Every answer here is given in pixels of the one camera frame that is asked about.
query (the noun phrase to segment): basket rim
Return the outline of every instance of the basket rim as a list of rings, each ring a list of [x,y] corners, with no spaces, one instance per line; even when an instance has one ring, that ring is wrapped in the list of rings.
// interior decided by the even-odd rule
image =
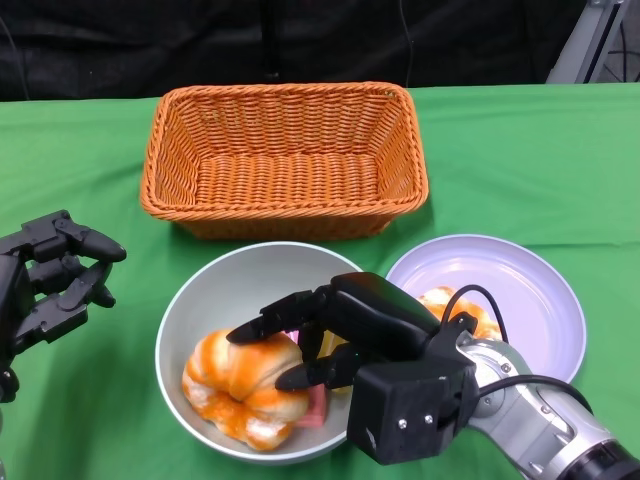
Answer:
[[[345,93],[362,91],[380,91],[393,93],[400,101],[402,115],[408,121],[412,169],[412,189],[409,194],[395,199],[357,200],[357,201],[302,201],[263,202],[252,204],[216,203],[216,204],[172,204],[162,201],[156,195],[155,169],[157,154],[164,137],[167,111],[182,98],[206,94],[208,96],[228,95],[261,95],[264,93],[311,93],[317,91],[327,93]],[[154,114],[152,131],[147,145],[145,164],[140,189],[140,202],[152,216],[168,220],[215,220],[215,219],[251,219],[278,217],[311,217],[321,216],[367,216],[397,215],[420,208],[429,193],[426,165],[422,147],[422,138],[417,122],[415,105],[409,92],[392,83],[386,82],[346,82],[346,83],[310,83],[279,85],[230,85],[230,86],[190,86],[170,91],[164,95]]]

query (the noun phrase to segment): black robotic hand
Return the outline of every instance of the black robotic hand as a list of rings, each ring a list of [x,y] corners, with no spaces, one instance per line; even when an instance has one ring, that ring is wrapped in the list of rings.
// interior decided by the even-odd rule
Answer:
[[[97,260],[81,265],[78,255]],[[15,399],[13,358],[46,340],[51,343],[87,321],[91,302],[105,308],[115,299],[105,287],[124,248],[60,211],[22,225],[0,238],[0,403]],[[27,269],[26,262],[33,265]],[[36,300],[36,295],[46,297]]]
[[[283,373],[276,388],[353,385],[347,438],[379,463],[438,455],[477,405],[475,364],[456,348],[464,331],[475,330],[476,319],[463,313],[441,326],[420,302],[378,275],[339,275],[260,313],[227,339],[246,344],[298,330],[305,363]],[[316,359],[325,330],[349,343]]]

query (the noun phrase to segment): bread roll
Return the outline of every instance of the bread roll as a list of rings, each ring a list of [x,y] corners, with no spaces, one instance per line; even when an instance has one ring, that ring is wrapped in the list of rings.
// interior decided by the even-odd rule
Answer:
[[[418,300],[425,307],[427,307],[427,309],[431,313],[438,317],[438,320],[442,321],[442,316],[444,315],[444,311],[447,308],[447,304],[455,293],[455,290],[452,288],[438,287],[429,290],[424,295],[418,297]],[[453,307],[449,319],[452,319],[460,312],[467,312],[469,315],[472,315],[478,319],[478,327],[476,328],[474,337],[502,340],[500,327],[496,322],[491,320],[489,314],[485,312],[481,307],[474,305],[473,303],[462,297],[456,302],[455,306]]]
[[[220,330],[196,346],[182,388],[198,414],[255,450],[273,450],[290,435],[309,405],[307,391],[281,392],[275,381],[302,363],[300,348],[283,333],[251,345],[230,344]]]

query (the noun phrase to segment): robotic arm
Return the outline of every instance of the robotic arm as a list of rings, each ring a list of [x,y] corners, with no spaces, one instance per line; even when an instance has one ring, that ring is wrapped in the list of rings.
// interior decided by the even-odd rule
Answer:
[[[305,363],[283,373],[276,388],[353,385],[347,438],[381,464],[437,456],[470,427],[531,479],[640,479],[640,462],[575,388],[531,375],[506,342],[474,339],[477,321],[466,313],[449,320],[445,312],[441,324],[383,278],[352,273],[260,314],[232,331],[229,341],[299,330]],[[325,330],[350,343],[316,359]]]
[[[97,262],[87,268],[78,255]],[[115,304],[104,283],[111,264],[126,255],[109,237],[74,223],[67,211],[0,238],[0,403],[16,397],[19,383],[11,369],[16,355],[85,323],[89,303]],[[31,268],[25,265],[29,261]],[[46,296],[36,300],[39,294]]]

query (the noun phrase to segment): glazed bread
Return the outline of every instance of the glazed bread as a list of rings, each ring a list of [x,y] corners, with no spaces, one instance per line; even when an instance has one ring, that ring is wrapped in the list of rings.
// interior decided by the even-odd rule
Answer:
[[[195,411],[224,434],[255,450],[273,450],[309,406],[305,391],[275,389],[278,376],[302,363],[300,348],[283,333],[250,345],[230,344],[231,330],[201,340],[182,375]]]

